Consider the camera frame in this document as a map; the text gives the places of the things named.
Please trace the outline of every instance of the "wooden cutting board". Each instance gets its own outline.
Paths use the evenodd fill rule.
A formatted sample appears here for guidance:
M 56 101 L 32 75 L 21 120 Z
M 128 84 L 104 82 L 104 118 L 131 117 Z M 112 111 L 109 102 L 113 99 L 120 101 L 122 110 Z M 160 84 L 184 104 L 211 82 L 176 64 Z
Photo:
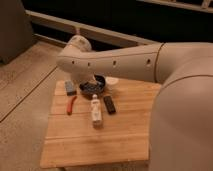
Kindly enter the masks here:
M 147 161 L 150 111 L 160 85 L 120 79 L 111 95 L 117 113 L 109 115 L 101 100 L 104 126 L 92 126 L 90 100 L 78 89 L 73 114 L 66 114 L 69 97 L 58 81 L 41 157 L 42 168 Z

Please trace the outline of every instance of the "black remote control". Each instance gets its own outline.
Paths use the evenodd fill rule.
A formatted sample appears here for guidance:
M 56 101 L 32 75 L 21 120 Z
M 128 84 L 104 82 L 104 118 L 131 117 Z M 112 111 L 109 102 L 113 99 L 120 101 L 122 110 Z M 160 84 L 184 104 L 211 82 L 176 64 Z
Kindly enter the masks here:
M 115 105 L 114 105 L 114 103 L 112 101 L 111 96 L 105 96 L 104 97 L 104 103 L 105 103 L 105 106 L 106 106 L 107 111 L 108 111 L 109 114 L 116 113 Z

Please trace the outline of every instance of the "red handle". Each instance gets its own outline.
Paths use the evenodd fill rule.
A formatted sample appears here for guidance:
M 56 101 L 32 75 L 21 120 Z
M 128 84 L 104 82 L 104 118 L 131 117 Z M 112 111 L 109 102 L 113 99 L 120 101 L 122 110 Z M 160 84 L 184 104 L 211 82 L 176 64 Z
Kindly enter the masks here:
M 74 96 L 73 98 L 71 98 L 67 104 L 67 114 L 71 115 L 72 114 L 72 108 L 73 108 L 73 103 L 75 101 L 75 99 L 77 98 L 77 96 Z

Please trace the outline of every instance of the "small bottle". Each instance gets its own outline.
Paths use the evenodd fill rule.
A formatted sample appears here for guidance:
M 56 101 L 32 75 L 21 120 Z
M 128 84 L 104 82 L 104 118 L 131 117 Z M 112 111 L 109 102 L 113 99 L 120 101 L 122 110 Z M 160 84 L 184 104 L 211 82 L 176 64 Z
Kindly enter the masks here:
M 92 123 L 94 127 L 100 127 L 103 124 L 101 115 L 101 103 L 96 94 L 93 94 L 91 100 Z

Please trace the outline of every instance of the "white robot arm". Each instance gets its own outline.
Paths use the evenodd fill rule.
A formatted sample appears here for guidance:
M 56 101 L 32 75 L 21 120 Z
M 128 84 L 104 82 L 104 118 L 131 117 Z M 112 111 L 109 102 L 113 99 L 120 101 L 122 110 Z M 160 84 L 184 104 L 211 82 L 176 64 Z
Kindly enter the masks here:
M 150 171 L 213 170 L 213 44 L 159 43 L 91 52 L 74 36 L 58 66 L 75 74 L 99 74 L 161 83 L 150 123 Z

